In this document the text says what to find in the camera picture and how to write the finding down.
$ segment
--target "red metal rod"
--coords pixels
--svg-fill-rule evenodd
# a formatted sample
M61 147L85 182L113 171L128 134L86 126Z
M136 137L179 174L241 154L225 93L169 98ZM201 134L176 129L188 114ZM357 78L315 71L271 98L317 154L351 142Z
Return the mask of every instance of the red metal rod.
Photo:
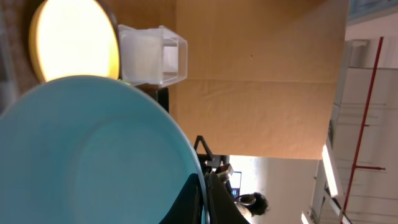
M351 186L352 186L352 184L353 184L355 168L358 167L358 166L356 165L356 161L358 160L359 148L361 147L363 129L364 129L364 127L365 127L366 117L367 117L367 115L368 115L368 109L369 109L369 104L370 104L371 96L372 96L374 78L376 77L376 70L377 70L377 65L379 64L379 57L380 57L381 46L383 45L383 39L384 39L383 37L380 37L379 46L377 47L376 59L374 60L371 83L370 83L370 85L369 85L368 97L366 98L365 111L364 111L364 113L363 113L362 123L361 123L361 129L360 129L360 131L359 131L358 142L357 142L357 144L356 144L356 150L355 150L353 168L351 169L351 175L350 175L350 177L349 177L349 182L348 182L348 188L347 188L346 198L345 198L345 201L344 201L344 208L343 208L343 211L344 211L344 212L345 212L345 210L346 210L346 208L347 208L349 193L351 192Z
M386 170L384 167L369 167L369 166L356 166L356 169L374 169L374 170Z

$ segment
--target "ceiling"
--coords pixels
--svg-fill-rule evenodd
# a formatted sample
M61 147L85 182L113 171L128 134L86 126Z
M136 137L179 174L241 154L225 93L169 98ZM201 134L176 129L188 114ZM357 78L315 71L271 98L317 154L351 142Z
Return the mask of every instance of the ceiling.
M372 74L370 59L375 58L376 54L371 49L374 44L369 44L372 42L377 43L378 39L369 40L366 45L346 43L345 68L340 75L333 106L333 152L345 192ZM381 66L376 73L358 157L360 166L385 167L386 170L356 169L345 212L352 223L398 223L398 70L391 68L398 60L388 62L388 55L398 55L398 51L392 47L391 40L386 43L382 49L384 58L381 58ZM319 223L339 223L330 205L322 203L324 175L323 168L319 168L313 212ZM344 200L345 195L338 198L341 206Z

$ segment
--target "glowing light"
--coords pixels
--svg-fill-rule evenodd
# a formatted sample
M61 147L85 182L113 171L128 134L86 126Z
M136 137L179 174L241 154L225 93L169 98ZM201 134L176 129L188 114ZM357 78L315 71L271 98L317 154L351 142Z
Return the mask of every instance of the glowing light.
M42 81L70 75L118 78L116 34L94 0L44 1L29 35L30 56Z
M338 177L336 163L330 148L328 148L328 146L326 145L323 146L322 161L323 161L323 166L325 168L326 179L328 181L330 195L332 197L342 195L343 191L340 184L340 179Z

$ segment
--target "plastic container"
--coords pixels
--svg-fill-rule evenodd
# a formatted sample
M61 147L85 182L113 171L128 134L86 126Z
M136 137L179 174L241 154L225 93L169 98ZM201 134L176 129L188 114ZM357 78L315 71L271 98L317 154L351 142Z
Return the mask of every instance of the plastic container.
M187 77L188 44L164 26L137 30L118 25L122 78L135 85L161 87Z

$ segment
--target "teal plate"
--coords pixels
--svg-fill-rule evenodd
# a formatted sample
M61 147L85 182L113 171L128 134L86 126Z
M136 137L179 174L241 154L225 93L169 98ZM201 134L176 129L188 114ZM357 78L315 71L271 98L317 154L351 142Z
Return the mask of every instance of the teal plate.
M158 223L192 173L206 199L176 122L107 78L61 78L22 97L1 116L0 163L0 223Z

